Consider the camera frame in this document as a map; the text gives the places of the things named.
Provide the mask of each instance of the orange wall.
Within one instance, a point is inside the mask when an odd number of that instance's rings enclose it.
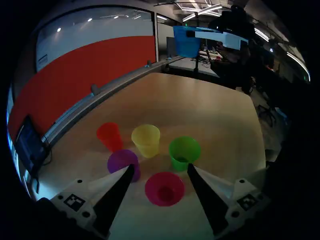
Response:
[[[154,36],[113,38],[77,48],[40,70],[24,86],[9,117],[13,141],[29,114],[39,134],[98,87],[156,61]]]

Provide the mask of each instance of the table surface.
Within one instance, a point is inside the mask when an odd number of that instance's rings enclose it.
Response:
[[[227,181],[265,167],[264,143],[249,96],[213,83],[151,73],[114,94],[77,122],[52,148],[53,161],[40,170],[38,198],[51,198],[76,178],[93,181],[108,175],[110,152],[96,130],[116,122],[124,141],[139,158],[141,178],[129,186],[111,226],[110,239],[212,239],[212,230],[186,172],[178,173],[186,192],[171,207],[151,204],[144,193],[148,178],[175,172],[168,146],[191,136],[201,146],[196,166]],[[141,156],[131,141],[140,124],[160,129],[159,154]]]
[[[188,71],[193,71],[194,68],[196,67],[196,61],[191,61],[192,58],[183,58],[181,60],[175,61],[173,63],[169,64],[170,68],[177,68],[177,69],[183,69],[183,70],[188,70]],[[198,72],[211,75],[214,77],[219,78],[219,76],[211,70],[209,64],[205,64],[205,66],[202,65],[203,63],[199,62],[198,64]]]

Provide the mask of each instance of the screen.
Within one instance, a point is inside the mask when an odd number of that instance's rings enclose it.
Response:
[[[35,176],[47,157],[47,150],[29,117],[21,126],[15,144],[18,157],[31,176]]]

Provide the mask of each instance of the translucent plastic cup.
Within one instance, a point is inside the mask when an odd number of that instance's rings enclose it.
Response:
[[[169,146],[171,162],[177,171],[187,170],[188,164],[200,157],[201,148],[196,140],[191,137],[179,137]]]
[[[176,174],[159,172],[148,179],[144,190],[147,198],[153,204],[171,206],[182,199],[184,184]]]
[[[111,152],[123,148],[118,125],[114,122],[107,122],[100,126],[97,130],[97,137]]]
[[[107,167],[110,173],[114,173],[130,164],[134,164],[134,175],[132,182],[137,182],[140,178],[140,167],[138,157],[130,150],[123,149],[115,151],[108,159]]]
[[[145,158],[152,158],[158,154],[160,131],[156,126],[138,126],[133,130],[131,139]]]

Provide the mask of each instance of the blue bin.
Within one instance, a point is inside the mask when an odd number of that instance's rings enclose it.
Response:
[[[194,27],[174,26],[173,33],[176,42],[176,51],[179,56],[194,58],[198,55],[201,39],[187,37],[186,31],[201,31]]]

